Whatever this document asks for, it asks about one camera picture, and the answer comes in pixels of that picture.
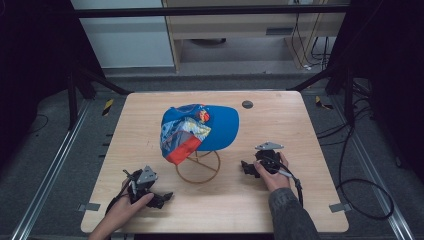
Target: white wall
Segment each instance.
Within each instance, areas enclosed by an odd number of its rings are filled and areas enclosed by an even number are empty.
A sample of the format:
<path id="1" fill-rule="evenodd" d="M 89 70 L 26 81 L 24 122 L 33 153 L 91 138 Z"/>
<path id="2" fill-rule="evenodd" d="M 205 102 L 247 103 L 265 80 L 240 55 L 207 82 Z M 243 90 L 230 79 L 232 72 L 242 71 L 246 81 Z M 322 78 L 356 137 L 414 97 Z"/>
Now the white wall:
<path id="1" fill-rule="evenodd" d="M 162 7 L 160 0 L 71 0 L 75 9 Z M 102 68 L 173 67 L 164 17 L 81 18 Z"/>

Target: baseball cap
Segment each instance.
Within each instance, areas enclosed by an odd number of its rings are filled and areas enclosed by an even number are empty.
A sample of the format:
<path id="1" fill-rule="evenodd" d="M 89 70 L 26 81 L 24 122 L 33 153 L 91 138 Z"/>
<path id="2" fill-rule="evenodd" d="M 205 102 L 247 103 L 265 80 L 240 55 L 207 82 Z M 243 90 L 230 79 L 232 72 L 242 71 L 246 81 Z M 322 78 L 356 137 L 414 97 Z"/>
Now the baseball cap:
<path id="1" fill-rule="evenodd" d="M 162 156 L 176 165 L 194 151 L 217 151 L 236 138 L 239 115 L 227 106 L 190 104 L 171 107 L 163 115 Z"/>

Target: table top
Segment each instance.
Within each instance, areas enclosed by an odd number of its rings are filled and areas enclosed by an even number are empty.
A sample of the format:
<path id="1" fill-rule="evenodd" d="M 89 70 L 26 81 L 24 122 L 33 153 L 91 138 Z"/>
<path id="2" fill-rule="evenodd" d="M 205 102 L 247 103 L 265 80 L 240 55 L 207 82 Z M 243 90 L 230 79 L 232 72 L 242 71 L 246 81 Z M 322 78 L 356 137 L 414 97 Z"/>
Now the table top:
<path id="1" fill-rule="evenodd" d="M 244 101 L 253 107 L 246 109 Z M 236 109 L 240 127 L 234 142 L 218 151 L 220 168 L 211 181 L 193 184 L 184 181 L 174 164 L 166 161 L 159 147 L 161 121 L 169 107 L 202 103 Z M 90 203 L 98 211 L 86 211 L 81 229 L 91 232 L 101 221 L 110 200 L 126 175 L 150 166 L 158 179 L 151 191 L 174 192 L 162 209 L 145 208 L 119 231 L 127 233 L 268 233 L 272 220 L 269 192 L 260 178 L 245 175 L 241 160 L 255 160 L 255 146 L 264 142 L 284 145 L 281 151 L 289 169 L 300 179 L 304 208 L 319 232 L 344 232 L 344 212 L 332 213 L 329 205 L 340 202 L 316 138 L 302 96 L 295 91 L 199 91 L 133 93 L 127 97 Z M 210 154 L 210 164 L 217 164 Z M 185 177 L 204 177 L 208 170 L 179 165 Z M 297 194 L 294 183 L 293 192 Z"/>

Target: gray sleeve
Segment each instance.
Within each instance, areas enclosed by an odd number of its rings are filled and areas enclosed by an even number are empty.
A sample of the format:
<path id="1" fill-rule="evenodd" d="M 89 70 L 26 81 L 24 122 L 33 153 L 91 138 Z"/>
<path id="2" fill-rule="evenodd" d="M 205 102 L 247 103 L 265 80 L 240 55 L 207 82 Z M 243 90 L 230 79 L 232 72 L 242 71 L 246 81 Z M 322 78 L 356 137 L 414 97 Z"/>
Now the gray sleeve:
<path id="1" fill-rule="evenodd" d="M 308 212 L 289 188 L 271 193 L 268 200 L 274 226 L 274 239 L 320 239 Z"/>

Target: blue brim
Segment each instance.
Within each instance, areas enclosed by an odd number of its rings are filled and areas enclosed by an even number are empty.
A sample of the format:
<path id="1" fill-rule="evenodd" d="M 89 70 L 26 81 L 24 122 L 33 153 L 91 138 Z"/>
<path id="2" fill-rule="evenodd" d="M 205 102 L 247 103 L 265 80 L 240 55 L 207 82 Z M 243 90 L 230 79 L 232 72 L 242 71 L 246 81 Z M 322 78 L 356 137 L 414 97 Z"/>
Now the blue brim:
<path id="1" fill-rule="evenodd" d="M 200 144 L 197 151 L 215 151 L 228 147 L 236 138 L 239 129 L 239 115 L 234 108 L 207 105 L 212 116 L 205 125 L 212 130 Z"/>

